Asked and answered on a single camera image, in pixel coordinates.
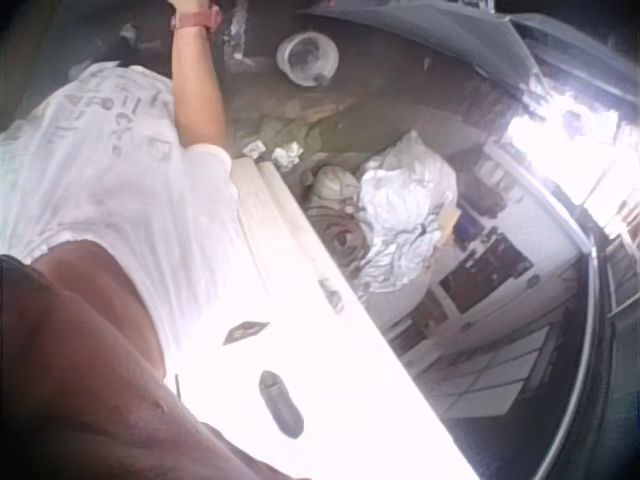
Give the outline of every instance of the white plastic bag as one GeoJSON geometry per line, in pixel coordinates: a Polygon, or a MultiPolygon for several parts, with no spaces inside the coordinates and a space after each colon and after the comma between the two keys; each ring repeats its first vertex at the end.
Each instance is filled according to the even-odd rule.
{"type": "Polygon", "coordinates": [[[367,162],[359,176],[357,217],[372,232],[360,280],[371,292],[397,290],[433,253],[440,210],[457,200],[455,172],[412,131],[367,162]]]}

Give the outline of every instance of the metal rod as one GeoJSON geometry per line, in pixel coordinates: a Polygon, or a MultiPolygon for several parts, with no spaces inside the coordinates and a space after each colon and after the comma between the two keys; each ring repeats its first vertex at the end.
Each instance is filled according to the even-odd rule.
{"type": "Polygon", "coordinates": [[[580,364],[578,365],[578,373],[576,374],[576,380],[573,384],[573,390],[571,392],[571,397],[569,398],[569,403],[567,404],[567,409],[565,410],[564,416],[562,417],[562,421],[560,422],[560,426],[556,432],[556,435],[553,439],[553,443],[549,450],[547,451],[547,455],[536,474],[533,476],[534,480],[542,480],[547,477],[553,464],[558,458],[558,454],[564,445],[565,440],[567,439],[567,434],[569,433],[569,428],[573,423],[573,420],[576,415],[576,410],[578,409],[578,403],[580,402],[580,397],[582,396],[582,391],[584,390],[584,382],[587,376],[587,366],[589,364],[589,357],[591,356],[591,348],[593,344],[593,335],[594,335],[594,325],[595,325],[595,316],[596,316],[596,308],[598,304],[598,254],[595,247],[595,242],[593,236],[591,237],[591,253],[589,255],[589,289],[588,289],[588,304],[587,304],[587,319],[585,325],[584,332],[584,341],[582,344],[582,354],[580,355],[580,364]]]}

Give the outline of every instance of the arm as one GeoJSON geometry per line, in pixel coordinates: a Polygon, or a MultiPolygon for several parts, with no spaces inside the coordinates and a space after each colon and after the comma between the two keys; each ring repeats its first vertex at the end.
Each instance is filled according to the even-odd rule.
{"type": "MultiPolygon", "coordinates": [[[[208,0],[171,0],[178,13],[208,7],[208,0]]],[[[208,143],[227,147],[224,102],[204,28],[176,30],[173,39],[173,94],[176,126],[185,147],[208,143]]]]}

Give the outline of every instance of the white tile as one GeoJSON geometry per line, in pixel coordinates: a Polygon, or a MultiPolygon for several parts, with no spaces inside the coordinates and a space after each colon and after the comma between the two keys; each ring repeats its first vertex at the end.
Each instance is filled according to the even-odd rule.
{"type": "Polygon", "coordinates": [[[458,377],[453,380],[445,380],[442,382],[434,382],[426,386],[429,395],[454,395],[464,392],[469,385],[476,379],[477,373],[458,377]]]}
{"type": "Polygon", "coordinates": [[[435,362],[440,353],[433,348],[429,340],[423,340],[402,357],[400,361],[411,375],[416,375],[435,362]]]}
{"type": "Polygon", "coordinates": [[[427,400],[436,415],[442,415],[449,406],[458,399],[458,395],[448,397],[431,397],[427,400]]]}
{"type": "Polygon", "coordinates": [[[513,382],[514,380],[524,380],[529,375],[537,357],[538,352],[536,351],[524,357],[498,365],[497,367],[490,368],[480,375],[480,378],[473,384],[471,389],[478,390],[480,388],[513,382]]]}
{"type": "Polygon", "coordinates": [[[444,418],[496,417],[504,415],[524,382],[467,393],[444,414],[444,418]]]}
{"type": "Polygon", "coordinates": [[[462,377],[464,375],[468,375],[473,372],[477,372],[478,370],[482,370],[486,367],[491,361],[491,357],[493,353],[487,353],[485,355],[481,355],[476,358],[472,358],[471,360],[461,363],[455,367],[452,367],[448,370],[448,375],[446,378],[456,378],[462,377]]]}
{"type": "Polygon", "coordinates": [[[515,358],[523,353],[539,349],[544,343],[548,330],[549,327],[545,327],[542,330],[532,333],[528,337],[501,348],[496,352],[496,356],[493,358],[491,363],[495,365],[496,363],[501,363],[511,358],[515,358]]]}

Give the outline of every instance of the sleeve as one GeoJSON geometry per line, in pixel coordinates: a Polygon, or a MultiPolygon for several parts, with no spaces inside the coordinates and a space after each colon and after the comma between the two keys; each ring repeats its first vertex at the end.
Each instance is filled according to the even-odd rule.
{"type": "Polygon", "coordinates": [[[231,157],[216,145],[198,144],[186,149],[185,168],[191,195],[204,206],[237,210],[238,191],[231,182],[231,157]]]}

